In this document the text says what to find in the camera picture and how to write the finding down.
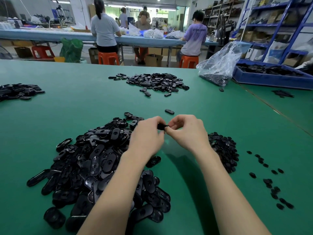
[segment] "green tabletop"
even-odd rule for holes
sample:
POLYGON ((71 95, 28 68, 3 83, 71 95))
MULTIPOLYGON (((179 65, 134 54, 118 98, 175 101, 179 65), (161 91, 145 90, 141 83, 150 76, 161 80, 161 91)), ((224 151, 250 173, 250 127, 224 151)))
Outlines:
MULTIPOLYGON (((209 133, 215 131, 237 142, 240 161, 231 177, 272 234, 313 232, 313 139, 233 82, 220 92, 198 77, 195 69, 10 60, 0 61, 0 76, 1 84, 37 84, 46 91, 27 102, 0 103, 0 234, 67 234, 64 227, 53 230, 43 220, 52 206, 52 194, 40 193, 45 181, 31 188, 26 181, 51 166, 55 146, 65 138, 75 138, 114 117, 122 118, 126 111, 144 118, 160 115, 168 122, 173 116, 164 112, 166 108, 175 115, 194 114, 209 133), (117 73, 154 72, 177 75, 190 90, 167 98, 152 91, 147 98, 138 86, 107 78, 117 73), (254 154, 260 154, 269 168, 259 164, 254 154), (272 174, 270 170, 277 168, 285 173, 272 174), (250 172, 257 178, 251 178, 250 172), (263 178, 271 178, 281 189, 279 196, 295 209, 279 210, 263 178)), ((162 161, 152 170, 171 196, 171 210, 159 224, 141 221, 134 234, 218 234, 206 186, 192 155, 167 135, 158 155, 162 161)), ((61 211, 68 217, 71 209, 68 205, 61 211)))
POLYGON ((313 137, 313 91, 246 84, 241 86, 313 137), (295 97, 280 98, 272 90, 285 90, 295 97))

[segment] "person in purple shirt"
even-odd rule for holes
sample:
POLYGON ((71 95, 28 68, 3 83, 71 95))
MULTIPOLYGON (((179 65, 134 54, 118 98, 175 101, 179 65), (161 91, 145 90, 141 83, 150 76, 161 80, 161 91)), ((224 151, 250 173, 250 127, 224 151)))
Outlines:
POLYGON ((193 24, 189 26, 185 35, 180 40, 187 41, 182 50, 177 52, 176 60, 179 67, 183 55, 199 56, 201 54, 201 45, 207 38, 208 28, 202 24, 204 13, 195 11, 193 15, 193 24))

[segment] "green plastic bag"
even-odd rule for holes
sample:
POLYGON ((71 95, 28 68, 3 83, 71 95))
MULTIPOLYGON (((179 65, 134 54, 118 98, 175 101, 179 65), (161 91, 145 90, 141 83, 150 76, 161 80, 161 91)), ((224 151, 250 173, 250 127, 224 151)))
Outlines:
POLYGON ((65 57, 65 63, 80 63, 83 42, 79 39, 61 39, 63 47, 60 51, 60 57, 65 57))

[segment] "person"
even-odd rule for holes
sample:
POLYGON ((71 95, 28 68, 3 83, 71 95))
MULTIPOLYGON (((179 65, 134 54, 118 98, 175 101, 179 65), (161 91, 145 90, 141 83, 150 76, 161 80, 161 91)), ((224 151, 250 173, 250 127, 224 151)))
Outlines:
MULTIPOLYGON (((139 13, 140 16, 140 20, 136 21, 135 23, 135 27, 140 29, 140 30, 150 30, 151 29, 151 25, 150 23, 148 23, 147 19, 148 19, 148 12, 146 11, 141 11, 139 13)), ((134 47, 134 52, 138 58, 138 64, 139 65, 145 65, 145 56, 148 52, 148 48, 141 48, 142 52, 139 53, 139 47, 135 46, 134 47)))
POLYGON ((119 26, 119 22, 118 22, 118 18, 116 17, 115 18, 115 22, 118 24, 118 26, 119 26))
POLYGON ((105 13, 103 0, 94 0, 96 15, 91 19, 91 33, 97 37, 97 49, 103 53, 118 53, 114 33, 121 37, 118 24, 105 13))
POLYGON ((128 18, 127 18, 127 15, 126 15, 126 8, 123 7, 121 9, 121 11, 122 11, 122 13, 119 15, 119 18, 118 18, 119 25, 121 27, 128 28, 128 18))
POLYGON ((148 14, 147 22, 148 22, 148 23, 151 23, 151 19, 150 19, 150 14, 149 14, 149 12, 148 12, 148 8, 147 8, 147 7, 143 7, 143 10, 146 11, 147 14, 148 14))
MULTIPOLYGON (((123 153, 113 177, 77 235, 125 234, 143 168, 164 143, 165 133, 158 133, 158 123, 166 124, 159 116, 138 123, 131 134, 128 150, 123 153)), ((177 115, 165 127, 165 132, 197 160, 220 234, 270 234, 211 148, 202 120, 194 115, 177 115)))
POLYGON ((207 38, 208 28, 202 24, 204 13, 195 11, 193 14, 193 24, 189 26, 185 35, 180 40, 187 41, 181 50, 177 52, 176 60, 179 67, 183 55, 199 56, 201 54, 201 45, 207 38))

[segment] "hand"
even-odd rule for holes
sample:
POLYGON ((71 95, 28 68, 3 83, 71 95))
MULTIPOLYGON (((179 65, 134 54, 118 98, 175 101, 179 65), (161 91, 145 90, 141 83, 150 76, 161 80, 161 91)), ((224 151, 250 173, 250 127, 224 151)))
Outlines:
POLYGON ((212 150, 202 120, 194 115, 177 115, 168 125, 165 132, 193 154, 202 149, 212 150))
POLYGON ((160 116, 140 120, 131 134, 128 151, 134 155, 144 157, 145 162, 148 162, 151 156, 156 154, 164 143, 164 131, 158 133, 158 123, 166 124, 160 116))

